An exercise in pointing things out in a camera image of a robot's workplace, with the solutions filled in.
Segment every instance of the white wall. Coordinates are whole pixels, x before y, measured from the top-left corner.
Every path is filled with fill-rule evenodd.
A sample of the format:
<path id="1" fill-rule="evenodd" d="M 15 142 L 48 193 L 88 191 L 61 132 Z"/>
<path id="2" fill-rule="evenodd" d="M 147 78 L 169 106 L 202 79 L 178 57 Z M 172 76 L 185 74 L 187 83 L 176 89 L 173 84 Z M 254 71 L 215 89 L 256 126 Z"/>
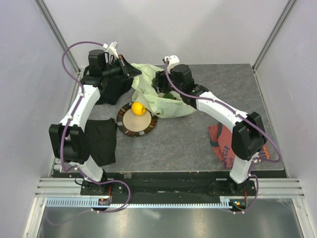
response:
<path id="1" fill-rule="evenodd" d="M 109 44 L 129 62 L 254 63 L 287 0 L 45 0 L 68 45 Z M 72 53 L 80 67 L 88 51 Z"/>
<path id="2" fill-rule="evenodd" d="M 317 222 L 317 2 L 297 1 L 258 70 L 284 162 Z"/>
<path id="3" fill-rule="evenodd" d="M 0 237 L 18 238 L 52 163 L 49 126 L 65 113 L 74 84 L 32 0 L 2 1 L 0 29 Z"/>

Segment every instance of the red cloth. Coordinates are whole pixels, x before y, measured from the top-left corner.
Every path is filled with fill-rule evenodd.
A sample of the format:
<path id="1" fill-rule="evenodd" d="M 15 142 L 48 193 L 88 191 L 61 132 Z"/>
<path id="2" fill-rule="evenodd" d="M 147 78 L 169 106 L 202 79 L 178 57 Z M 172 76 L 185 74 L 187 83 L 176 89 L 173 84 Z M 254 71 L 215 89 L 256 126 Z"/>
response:
<path id="1" fill-rule="evenodd" d="M 231 169 L 233 166 L 235 154 L 231 149 L 232 133 L 221 123 L 209 127 L 211 137 L 211 146 L 213 151 L 226 169 Z M 261 149 L 258 159 L 269 159 L 270 155 L 267 146 Z"/>

